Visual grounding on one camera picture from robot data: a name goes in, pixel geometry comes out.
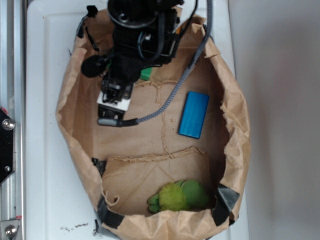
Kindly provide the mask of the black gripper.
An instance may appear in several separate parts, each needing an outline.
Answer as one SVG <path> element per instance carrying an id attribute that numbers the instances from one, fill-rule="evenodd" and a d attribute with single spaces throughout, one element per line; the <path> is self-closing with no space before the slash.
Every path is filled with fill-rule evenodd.
<path id="1" fill-rule="evenodd" d="M 109 7 L 112 49 L 84 60 L 81 72 L 117 84 L 134 84 L 141 70 L 169 64 L 180 43 L 180 19 L 174 7 Z"/>

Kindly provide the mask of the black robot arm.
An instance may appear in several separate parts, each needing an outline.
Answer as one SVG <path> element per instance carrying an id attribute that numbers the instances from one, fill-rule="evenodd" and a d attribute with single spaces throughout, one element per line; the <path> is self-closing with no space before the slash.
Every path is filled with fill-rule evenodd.
<path id="1" fill-rule="evenodd" d="M 142 70 L 169 64 L 176 56 L 181 37 L 175 9 L 182 0 L 110 0 L 108 15 L 114 25 L 109 55 L 87 58 L 81 72 L 97 77 L 106 69 L 121 85 L 136 82 Z"/>

